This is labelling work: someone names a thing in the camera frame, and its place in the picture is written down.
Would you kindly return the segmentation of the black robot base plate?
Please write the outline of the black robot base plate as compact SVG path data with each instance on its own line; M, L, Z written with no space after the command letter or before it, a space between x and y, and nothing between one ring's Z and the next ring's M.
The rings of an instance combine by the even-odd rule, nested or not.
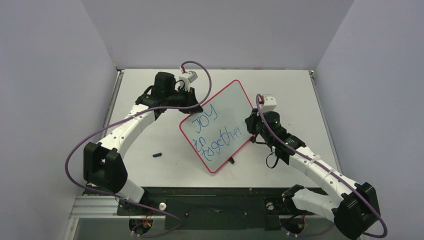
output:
M160 230L301 230L307 213L285 206L285 188L148 187L142 206L85 191L78 217L126 220L145 236Z

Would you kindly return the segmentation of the blue marker cap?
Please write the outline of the blue marker cap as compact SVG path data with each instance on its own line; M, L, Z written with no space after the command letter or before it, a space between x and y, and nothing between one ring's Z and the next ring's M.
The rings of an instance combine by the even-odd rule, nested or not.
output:
M153 156L154 158L157 158L157 157L162 156L162 153L161 153L161 152L158 152L158 153L153 154L152 156Z

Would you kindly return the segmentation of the pink framed whiteboard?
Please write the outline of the pink framed whiteboard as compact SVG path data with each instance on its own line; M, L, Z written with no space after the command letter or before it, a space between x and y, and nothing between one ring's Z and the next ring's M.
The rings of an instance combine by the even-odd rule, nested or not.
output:
M245 120L253 105L237 79L183 119L179 129L210 173L216 173L251 138Z

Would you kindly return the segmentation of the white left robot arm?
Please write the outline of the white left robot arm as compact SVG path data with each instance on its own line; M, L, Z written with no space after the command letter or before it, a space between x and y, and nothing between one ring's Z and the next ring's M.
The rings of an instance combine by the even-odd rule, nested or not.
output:
M137 98L126 122L120 123L97 143L89 142L83 149L84 179L108 192L130 200L129 208L136 215L149 209L146 191L128 177L123 158L138 136L165 112L164 107L178 107L184 114L203 112L195 89L196 72L183 71L178 78L169 72L158 72L154 84Z

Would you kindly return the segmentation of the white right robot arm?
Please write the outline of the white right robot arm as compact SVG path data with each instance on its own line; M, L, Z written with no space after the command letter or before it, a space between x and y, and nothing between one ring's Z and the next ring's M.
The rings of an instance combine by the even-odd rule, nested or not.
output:
M294 185L282 194L282 207L287 213L309 212L323 217L351 240L365 235L377 221L382 221L375 188L346 177L324 162L281 126L277 112L259 113L254 108L245 123L250 134L263 138L262 144L269 147L277 161L297 169L325 192L320 194Z

